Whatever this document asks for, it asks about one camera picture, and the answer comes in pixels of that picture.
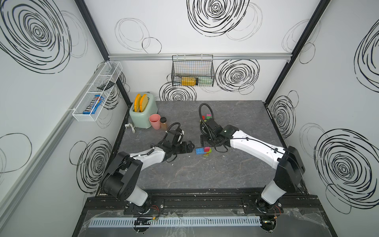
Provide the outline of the blue long lego brick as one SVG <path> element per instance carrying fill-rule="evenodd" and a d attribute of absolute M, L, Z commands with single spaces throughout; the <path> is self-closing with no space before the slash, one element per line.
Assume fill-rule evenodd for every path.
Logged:
<path fill-rule="evenodd" d="M 206 152 L 204 151 L 204 148 L 196 148 L 195 152 L 197 155 L 204 155 Z"/>

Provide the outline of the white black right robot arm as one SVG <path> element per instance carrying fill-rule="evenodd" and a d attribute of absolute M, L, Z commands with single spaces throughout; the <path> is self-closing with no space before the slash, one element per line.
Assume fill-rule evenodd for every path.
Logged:
<path fill-rule="evenodd" d="M 225 146 L 244 151 L 275 170 L 275 176 L 266 185 L 257 200 L 261 207 L 270 208 L 286 193 L 298 189 L 305 168 L 298 150 L 292 146 L 283 148 L 254 138 L 235 126 L 221 127 L 213 118 L 200 122 L 203 138 L 214 147 Z"/>

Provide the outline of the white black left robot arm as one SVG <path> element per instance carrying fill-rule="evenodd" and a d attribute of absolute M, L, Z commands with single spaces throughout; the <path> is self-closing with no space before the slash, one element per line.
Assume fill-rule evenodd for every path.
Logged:
<path fill-rule="evenodd" d="M 179 154 L 195 149 L 191 141 L 183 141 L 184 132 L 178 128 L 166 132 L 164 138 L 151 148 L 128 154 L 119 152 L 112 160 L 100 181 L 102 190 L 118 200 L 126 200 L 139 207 L 151 205 L 149 194 L 137 186 L 142 170 L 162 162 L 172 162 Z"/>

